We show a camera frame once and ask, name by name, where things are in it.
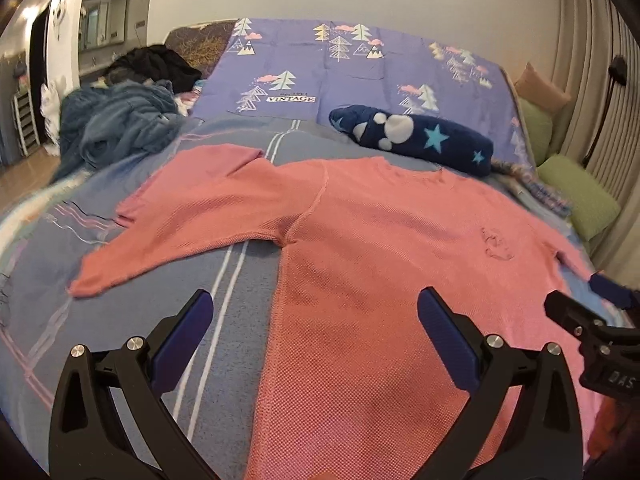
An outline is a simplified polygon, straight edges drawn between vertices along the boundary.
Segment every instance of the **purple sheet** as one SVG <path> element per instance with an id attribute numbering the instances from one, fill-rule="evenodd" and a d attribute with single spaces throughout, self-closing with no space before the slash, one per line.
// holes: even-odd
<path id="1" fill-rule="evenodd" d="M 428 114 L 494 142 L 494 156 L 532 165 L 500 67 L 461 48 L 386 28 L 315 20 L 236 22 L 195 117 L 222 112 L 315 120 L 363 104 Z"/>

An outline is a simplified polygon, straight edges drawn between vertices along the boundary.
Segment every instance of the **white dot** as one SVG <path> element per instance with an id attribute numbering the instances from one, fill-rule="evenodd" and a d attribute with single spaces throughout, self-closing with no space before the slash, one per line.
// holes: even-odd
<path id="1" fill-rule="evenodd" d="M 376 124 L 384 124 L 384 123 L 386 123 L 386 115 L 383 114 L 382 112 L 378 112 L 377 114 L 375 114 L 373 116 L 373 121 Z"/>
<path id="2" fill-rule="evenodd" d="M 380 139 L 378 141 L 378 147 L 381 150 L 385 150 L 386 152 L 390 152 L 391 148 L 393 147 L 393 144 L 391 143 L 391 141 L 389 139 L 387 139 L 386 137 L 383 137 L 382 139 Z"/>
<path id="3" fill-rule="evenodd" d="M 364 129 L 367 127 L 367 123 L 356 124 L 356 127 L 353 129 L 353 136 L 360 141 L 362 134 L 364 133 Z"/>
<path id="4" fill-rule="evenodd" d="M 414 120 L 406 115 L 392 115 L 386 120 L 385 135 L 396 144 L 405 142 L 414 132 Z"/>

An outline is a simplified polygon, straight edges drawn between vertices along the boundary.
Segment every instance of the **metal pin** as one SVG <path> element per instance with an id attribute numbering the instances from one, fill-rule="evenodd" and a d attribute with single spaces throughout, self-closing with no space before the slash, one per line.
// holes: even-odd
<path id="1" fill-rule="evenodd" d="M 560 355 L 562 353 L 562 349 L 558 343 L 548 343 L 546 345 L 546 351 L 553 355 Z"/>
<path id="2" fill-rule="evenodd" d="M 504 339 L 502 339 L 497 334 L 491 334 L 486 337 L 486 343 L 491 348 L 502 348 L 502 346 L 504 345 Z"/>
<path id="3" fill-rule="evenodd" d="M 84 354 L 84 345 L 76 345 L 71 349 L 71 357 L 80 357 Z"/>
<path id="4" fill-rule="evenodd" d="M 141 337 L 135 336 L 127 341 L 127 348 L 129 350 L 140 350 L 142 345 L 145 343 L 145 340 Z"/>

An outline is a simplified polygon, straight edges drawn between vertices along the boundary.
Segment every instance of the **star print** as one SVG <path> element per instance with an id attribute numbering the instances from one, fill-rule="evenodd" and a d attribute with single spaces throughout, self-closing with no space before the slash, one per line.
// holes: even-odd
<path id="1" fill-rule="evenodd" d="M 427 148 L 433 148 L 438 153 L 442 153 L 441 143 L 444 140 L 449 139 L 449 136 L 440 133 L 440 125 L 436 124 L 436 127 L 433 130 L 425 128 L 424 132 L 428 137 L 427 143 L 424 145 L 424 149 L 426 150 Z"/>
<path id="2" fill-rule="evenodd" d="M 482 152 L 474 152 L 474 160 L 471 162 L 475 162 L 478 166 L 484 160 L 484 156 L 482 156 Z"/>
<path id="3" fill-rule="evenodd" d="M 342 123 L 342 118 L 339 118 L 337 121 L 334 121 L 331 118 L 329 118 L 329 120 L 331 121 L 331 124 L 336 130 L 338 130 L 339 132 L 343 131 L 342 127 L 340 126 L 340 124 Z"/>

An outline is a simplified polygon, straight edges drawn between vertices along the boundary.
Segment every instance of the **cushion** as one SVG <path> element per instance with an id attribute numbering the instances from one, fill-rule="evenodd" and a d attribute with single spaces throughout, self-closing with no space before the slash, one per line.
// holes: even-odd
<path id="1" fill-rule="evenodd" d="M 569 94 L 543 78 L 531 63 L 527 63 L 527 67 L 514 87 L 520 97 L 546 110 L 551 115 L 558 113 L 571 100 Z"/>
<path id="2" fill-rule="evenodd" d="M 570 220 L 584 241 L 611 224 L 620 213 L 618 202 L 582 167 L 564 155 L 553 155 L 538 168 L 540 179 L 572 203 Z"/>
<path id="3" fill-rule="evenodd" d="M 536 161 L 536 166 L 539 166 L 545 161 L 546 150 L 549 149 L 551 133 L 554 127 L 553 119 L 542 108 L 537 107 L 526 99 L 520 98 L 519 101 L 522 119 L 529 134 L 533 158 Z"/>

